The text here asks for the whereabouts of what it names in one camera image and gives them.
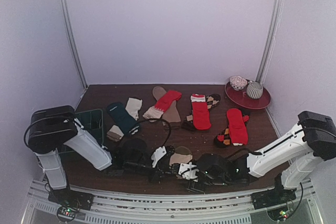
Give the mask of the beige brown striped long sock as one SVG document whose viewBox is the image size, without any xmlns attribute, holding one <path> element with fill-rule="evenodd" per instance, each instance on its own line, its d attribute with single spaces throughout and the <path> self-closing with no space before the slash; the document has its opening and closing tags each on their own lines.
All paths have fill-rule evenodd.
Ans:
<svg viewBox="0 0 336 224">
<path fill-rule="evenodd" d="M 171 169 L 176 170 L 176 176 L 181 177 L 179 174 L 180 168 L 185 172 L 190 167 L 190 162 L 193 159 L 192 152 L 185 146 L 179 146 L 175 149 L 174 154 L 170 157 L 169 166 Z"/>
</svg>

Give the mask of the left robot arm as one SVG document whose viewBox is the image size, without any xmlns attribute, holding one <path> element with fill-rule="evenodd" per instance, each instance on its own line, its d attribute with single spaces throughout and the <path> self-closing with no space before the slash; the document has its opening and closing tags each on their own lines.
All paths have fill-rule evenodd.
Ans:
<svg viewBox="0 0 336 224">
<path fill-rule="evenodd" d="M 64 205 L 71 205 L 76 199 L 69 187 L 64 160 L 81 156 L 110 177 L 125 170 L 143 174 L 159 172 L 158 163 L 167 155 L 164 146 L 150 154 L 144 140 L 133 138 L 110 150 L 104 145 L 103 134 L 101 109 L 77 113 L 65 105 L 32 114 L 24 143 L 38 158 L 56 198 Z"/>
</svg>

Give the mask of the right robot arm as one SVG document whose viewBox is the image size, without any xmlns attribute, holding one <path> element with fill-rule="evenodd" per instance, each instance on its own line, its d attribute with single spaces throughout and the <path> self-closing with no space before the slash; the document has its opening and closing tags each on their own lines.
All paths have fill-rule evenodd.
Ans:
<svg viewBox="0 0 336 224">
<path fill-rule="evenodd" d="M 248 185 L 270 170 L 294 159 L 275 178 L 269 192 L 272 203 L 279 204 L 295 190 L 321 162 L 335 158 L 335 124 L 329 116 L 303 111 L 298 123 L 267 146 L 231 161 L 217 154 L 203 154 L 198 160 L 181 164 L 178 175 L 189 181 L 190 191 L 203 192 L 206 185 Z"/>
</svg>

